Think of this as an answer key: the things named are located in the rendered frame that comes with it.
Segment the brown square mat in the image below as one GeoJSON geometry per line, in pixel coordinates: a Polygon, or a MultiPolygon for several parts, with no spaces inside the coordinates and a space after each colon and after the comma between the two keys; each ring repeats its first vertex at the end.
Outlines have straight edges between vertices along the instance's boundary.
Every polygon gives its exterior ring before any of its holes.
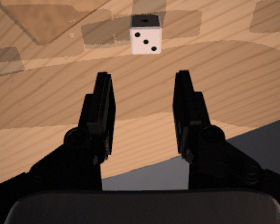
{"type": "Polygon", "coordinates": [[[108,0],[0,0],[44,47],[108,0]]]}

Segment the white die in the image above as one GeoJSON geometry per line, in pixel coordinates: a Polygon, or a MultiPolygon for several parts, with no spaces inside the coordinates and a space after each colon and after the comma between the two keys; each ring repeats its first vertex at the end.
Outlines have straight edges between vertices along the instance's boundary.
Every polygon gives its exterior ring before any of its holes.
{"type": "Polygon", "coordinates": [[[130,42],[132,54],[160,54],[162,26],[159,15],[132,16],[130,42]]]}

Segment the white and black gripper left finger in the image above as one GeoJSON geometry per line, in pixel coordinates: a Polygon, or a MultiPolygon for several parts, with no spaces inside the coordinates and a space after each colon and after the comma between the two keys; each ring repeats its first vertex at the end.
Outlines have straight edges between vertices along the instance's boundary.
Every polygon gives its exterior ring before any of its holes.
{"type": "Polygon", "coordinates": [[[100,165],[112,153],[115,113],[111,74],[98,72],[93,95],[85,95],[78,127],[66,132],[63,144],[29,172],[0,183],[0,224],[5,223],[16,201],[28,194],[55,189],[102,190],[100,165]]]}

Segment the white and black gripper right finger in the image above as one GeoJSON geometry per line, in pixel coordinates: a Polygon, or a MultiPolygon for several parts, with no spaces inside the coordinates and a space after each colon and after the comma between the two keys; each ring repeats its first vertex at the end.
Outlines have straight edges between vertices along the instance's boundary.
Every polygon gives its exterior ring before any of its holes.
{"type": "Polygon", "coordinates": [[[194,92],[189,70],[175,75],[173,116],[178,154],[189,163],[188,189],[249,188],[271,195],[280,205],[280,174],[262,169],[211,124],[203,94],[194,92]]]}

